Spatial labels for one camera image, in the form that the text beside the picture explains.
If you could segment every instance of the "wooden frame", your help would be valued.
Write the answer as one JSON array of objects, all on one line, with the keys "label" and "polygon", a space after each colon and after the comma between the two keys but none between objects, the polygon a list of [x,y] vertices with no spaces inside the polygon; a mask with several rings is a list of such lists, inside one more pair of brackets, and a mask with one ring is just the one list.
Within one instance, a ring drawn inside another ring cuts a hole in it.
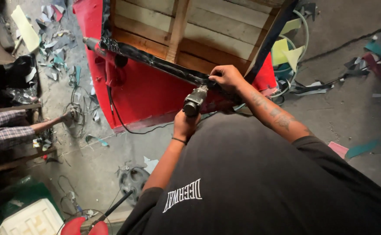
[{"label": "wooden frame", "polygon": [[112,38],[168,62],[204,74],[232,64],[245,75],[279,10],[250,0],[111,0],[110,22]]}]

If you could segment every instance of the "person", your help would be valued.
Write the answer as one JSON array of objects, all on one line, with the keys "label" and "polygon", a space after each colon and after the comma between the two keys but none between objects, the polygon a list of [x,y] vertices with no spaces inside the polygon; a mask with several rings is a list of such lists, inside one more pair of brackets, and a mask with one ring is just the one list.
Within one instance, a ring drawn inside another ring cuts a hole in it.
[{"label": "person", "polygon": [[234,66],[215,67],[209,79],[253,116],[219,112],[198,124],[179,112],[118,235],[381,234],[380,186]]},{"label": "person", "polygon": [[0,112],[0,151],[11,149],[19,144],[32,142],[36,135],[50,129],[52,126],[68,122],[74,118],[73,111],[67,112],[53,120],[22,126],[27,123],[26,110],[11,110]]}]

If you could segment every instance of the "leg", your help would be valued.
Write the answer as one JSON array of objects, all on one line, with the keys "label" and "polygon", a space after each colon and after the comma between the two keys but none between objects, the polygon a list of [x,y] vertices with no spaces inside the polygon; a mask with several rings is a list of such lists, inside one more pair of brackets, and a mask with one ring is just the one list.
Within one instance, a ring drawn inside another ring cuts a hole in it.
[{"label": "leg", "polygon": [[73,117],[72,117],[71,112],[67,112],[67,113],[63,114],[62,116],[57,117],[53,120],[49,120],[49,121],[46,121],[44,123],[33,124],[30,127],[32,129],[34,129],[35,134],[38,135],[38,134],[46,131],[47,129],[50,129],[52,126],[59,124],[59,123],[66,121],[66,120],[70,120],[72,118]]}]

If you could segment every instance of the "black t-shirt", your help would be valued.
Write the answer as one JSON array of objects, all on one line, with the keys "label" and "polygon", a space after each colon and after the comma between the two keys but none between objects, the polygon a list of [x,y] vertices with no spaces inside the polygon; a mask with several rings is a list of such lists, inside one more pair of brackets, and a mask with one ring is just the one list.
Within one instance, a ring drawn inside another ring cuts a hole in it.
[{"label": "black t-shirt", "polygon": [[381,234],[381,187],[313,136],[292,144],[255,117],[217,113],[165,190],[147,189],[118,235]]}]

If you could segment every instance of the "hand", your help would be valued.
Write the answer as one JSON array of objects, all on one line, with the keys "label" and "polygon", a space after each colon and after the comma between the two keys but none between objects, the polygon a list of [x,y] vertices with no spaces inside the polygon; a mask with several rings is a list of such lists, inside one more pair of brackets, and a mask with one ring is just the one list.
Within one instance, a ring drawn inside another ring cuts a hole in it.
[{"label": "hand", "polygon": [[183,110],[181,110],[175,117],[173,137],[183,141],[188,140],[195,133],[200,119],[201,114],[198,114],[197,117],[187,117]]},{"label": "hand", "polygon": [[209,79],[217,82],[224,90],[230,93],[234,93],[241,85],[247,83],[234,65],[220,65],[215,67]]}]

